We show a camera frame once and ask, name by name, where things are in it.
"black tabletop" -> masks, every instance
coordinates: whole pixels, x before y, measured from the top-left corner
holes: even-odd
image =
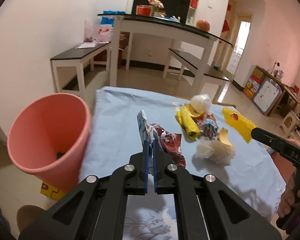
[[[218,36],[215,36],[211,33],[199,30],[196,27],[190,26],[190,25],[186,25],[183,23],[177,23],[177,22],[173,22],[173,21],[168,21],[165,19],[160,19],[160,18],[155,18],[155,17],[149,17],[149,16],[141,16],[141,15],[131,15],[131,14],[98,14],[98,16],[124,16],[125,20],[130,20],[130,21],[141,21],[141,22],[150,22],[150,23],[157,23],[157,24],[162,24],[162,25],[167,25],[170,27],[174,27],[174,28],[178,28],[181,30],[185,30],[194,34],[198,34],[201,35],[203,37],[206,37],[208,39],[210,38],[216,38],[219,39],[221,41],[224,41],[227,44],[230,44],[232,46],[232,44],[224,39],[221,39]]]
[[[192,67],[196,69],[198,69],[201,66],[201,60],[193,56],[191,53],[177,50],[177,49],[169,49],[169,50],[177,54],[179,57],[183,58],[186,62],[188,62]],[[213,67],[209,67],[207,71],[204,73],[204,75],[229,81],[229,79],[226,76],[224,76],[219,71],[215,70]]]
[[[88,54],[94,52],[97,49],[100,49],[103,46],[106,46],[108,43],[98,44],[94,48],[85,48],[85,49],[68,49],[67,51],[60,53],[57,56],[54,56],[50,60],[71,60],[71,59],[82,59]]]

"yellow box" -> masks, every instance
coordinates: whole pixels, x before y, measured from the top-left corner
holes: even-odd
[[[66,195],[66,192],[55,188],[46,182],[42,182],[40,193],[55,200],[61,200]]]

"crumpled paper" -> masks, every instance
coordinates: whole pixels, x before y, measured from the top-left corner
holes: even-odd
[[[142,143],[144,141],[152,142],[158,140],[161,149],[172,156],[172,160],[185,168],[185,158],[181,152],[181,134],[169,133],[163,127],[156,123],[148,123],[144,110],[137,115],[139,133]]]

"silver screw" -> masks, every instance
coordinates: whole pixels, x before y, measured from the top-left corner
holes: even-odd
[[[214,182],[216,180],[215,176],[212,175],[212,174],[209,174],[205,177],[205,179],[208,181],[208,182]]]
[[[125,169],[126,171],[133,171],[133,170],[134,170],[134,166],[133,166],[132,164],[127,164],[127,165],[124,167],[124,169]]]
[[[88,177],[86,178],[86,181],[87,181],[88,183],[94,183],[94,182],[96,182],[96,180],[97,180],[97,177],[96,177],[96,176],[93,176],[93,175],[90,175],[90,176],[88,176]]]
[[[169,164],[168,165],[168,170],[169,171],[176,171],[178,169],[178,166],[176,166],[175,164]]]

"red box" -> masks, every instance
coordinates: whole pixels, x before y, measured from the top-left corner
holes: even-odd
[[[150,16],[151,5],[137,5],[136,15]]]
[[[194,9],[196,9],[197,8],[197,2],[198,2],[198,0],[191,0],[191,5],[190,6]]]
[[[299,87],[295,85],[295,86],[294,86],[294,91],[298,94],[299,91],[300,91]]]

